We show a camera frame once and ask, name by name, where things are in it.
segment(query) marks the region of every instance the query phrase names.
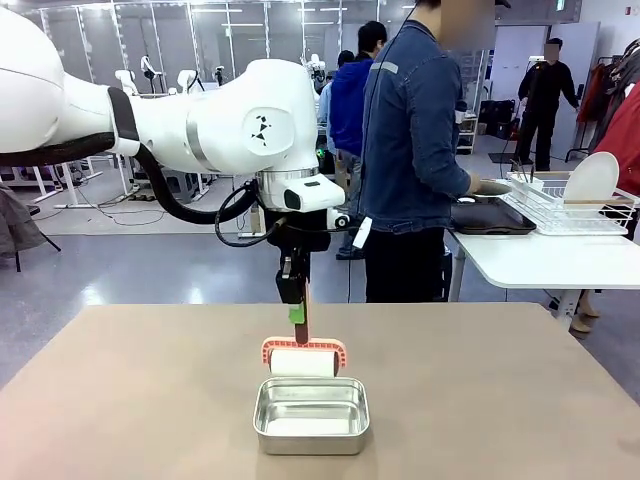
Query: white plate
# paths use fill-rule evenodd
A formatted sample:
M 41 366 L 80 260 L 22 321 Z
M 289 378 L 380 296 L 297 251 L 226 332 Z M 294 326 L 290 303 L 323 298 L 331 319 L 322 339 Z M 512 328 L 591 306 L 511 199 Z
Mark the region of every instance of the white plate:
M 573 171 L 564 189 L 565 200 L 608 200 L 618 185 L 616 157 L 607 152 L 585 158 Z M 602 205 L 571 205 L 571 209 L 600 210 Z

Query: stainless steel container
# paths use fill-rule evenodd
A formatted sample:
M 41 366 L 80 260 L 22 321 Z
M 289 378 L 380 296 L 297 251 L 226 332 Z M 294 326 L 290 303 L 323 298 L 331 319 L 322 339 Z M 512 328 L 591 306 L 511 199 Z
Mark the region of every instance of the stainless steel container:
M 369 406 L 352 378 L 277 377 L 260 386 L 253 426 L 270 455 L 356 455 Z

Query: blue jacket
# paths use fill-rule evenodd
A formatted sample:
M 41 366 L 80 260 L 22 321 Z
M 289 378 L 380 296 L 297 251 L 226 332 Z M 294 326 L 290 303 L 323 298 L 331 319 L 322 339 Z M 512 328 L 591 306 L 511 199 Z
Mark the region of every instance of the blue jacket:
M 318 123 L 323 123 L 327 127 L 327 150 L 333 155 L 336 154 L 336 144 L 331 137 L 331 118 L 329 116 L 329 110 L 331 107 L 331 83 L 325 85 L 320 94 L 320 101 L 318 102 Z
M 356 157 L 362 155 L 364 87 L 372 63 L 369 56 L 359 54 L 355 62 L 344 64 L 336 72 L 331 83 L 330 135 L 336 148 Z
M 374 230 L 449 226 L 452 199 L 471 182 L 455 159 L 460 105 L 458 64 L 425 26 L 407 21 L 378 54 L 366 86 L 362 204 Z

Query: tabletop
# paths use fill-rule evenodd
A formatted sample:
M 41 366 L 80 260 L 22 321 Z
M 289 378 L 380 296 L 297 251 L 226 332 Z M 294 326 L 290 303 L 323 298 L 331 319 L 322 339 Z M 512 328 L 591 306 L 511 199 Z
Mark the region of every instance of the tabletop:
M 640 289 L 640 246 L 619 236 L 454 237 L 501 288 Z
M 313 305 L 372 431 L 355 457 L 270 457 L 252 427 L 283 305 L 84 310 L 0 391 L 0 478 L 633 479 L 640 408 L 541 307 Z

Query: denim jacket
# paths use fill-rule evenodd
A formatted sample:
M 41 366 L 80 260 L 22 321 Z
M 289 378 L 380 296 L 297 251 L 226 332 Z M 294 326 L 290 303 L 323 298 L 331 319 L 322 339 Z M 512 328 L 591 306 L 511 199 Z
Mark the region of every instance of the denim jacket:
M 455 160 L 455 111 L 464 105 L 458 64 L 408 20 L 378 54 L 365 92 L 362 206 L 372 228 L 449 226 L 452 199 L 471 182 Z

